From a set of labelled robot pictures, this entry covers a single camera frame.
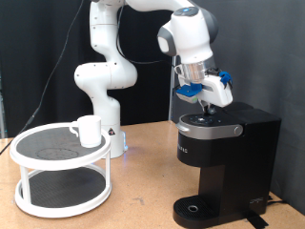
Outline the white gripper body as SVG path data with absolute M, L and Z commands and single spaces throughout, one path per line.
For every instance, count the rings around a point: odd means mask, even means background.
M 207 76 L 202 81 L 201 99 L 218 107 L 225 107 L 233 102 L 231 89 L 220 81 L 219 76 Z

